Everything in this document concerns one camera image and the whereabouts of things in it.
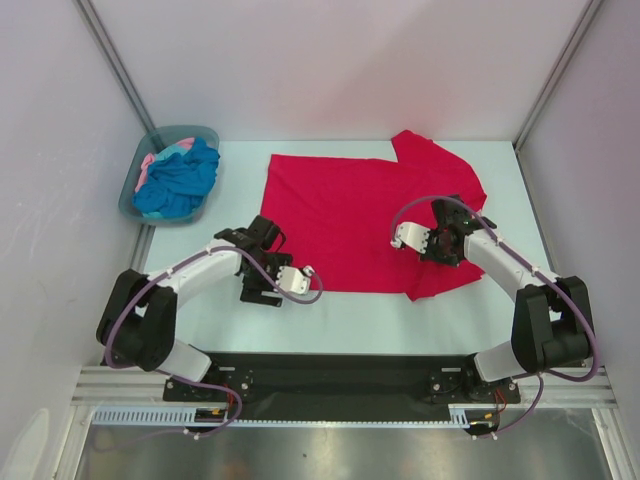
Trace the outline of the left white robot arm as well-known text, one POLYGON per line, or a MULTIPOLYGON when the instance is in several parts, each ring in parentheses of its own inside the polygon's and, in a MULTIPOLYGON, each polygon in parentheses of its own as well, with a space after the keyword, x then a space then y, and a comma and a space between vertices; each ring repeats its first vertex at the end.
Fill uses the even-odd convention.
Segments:
POLYGON ((197 398, 214 397, 221 376, 211 369, 207 354, 177 338, 178 310, 231 277, 242 279, 242 302, 279 307, 275 284, 293 257, 271 248, 285 241, 280 227, 258 215, 247 227, 218 232, 202 250, 174 266, 150 274, 122 272, 96 330, 106 365, 180 377, 197 398))

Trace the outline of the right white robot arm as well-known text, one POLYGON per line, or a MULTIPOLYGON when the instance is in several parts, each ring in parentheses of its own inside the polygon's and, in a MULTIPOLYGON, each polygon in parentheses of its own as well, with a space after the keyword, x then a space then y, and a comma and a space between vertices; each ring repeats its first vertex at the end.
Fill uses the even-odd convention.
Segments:
POLYGON ((428 233, 426 258, 451 266, 465 260, 514 302, 510 340, 473 356, 474 368, 461 376, 463 393, 484 401, 496 391, 497 380, 541 373, 576 383, 592 379, 599 351, 584 282, 533 265, 459 197, 425 199, 436 220, 428 233))

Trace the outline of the red t shirt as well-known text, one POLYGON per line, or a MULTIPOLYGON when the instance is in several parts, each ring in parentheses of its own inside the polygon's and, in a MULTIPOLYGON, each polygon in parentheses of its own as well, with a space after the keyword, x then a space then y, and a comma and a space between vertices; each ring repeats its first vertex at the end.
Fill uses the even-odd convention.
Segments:
POLYGON ((261 214, 284 232, 295 262, 312 266, 328 291, 434 297, 481 279, 480 268, 421 261, 391 245, 393 218, 430 195, 459 195, 474 210, 487 195, 462 158, 411 131, 392 138, 396 159, 274 154, 261 214))

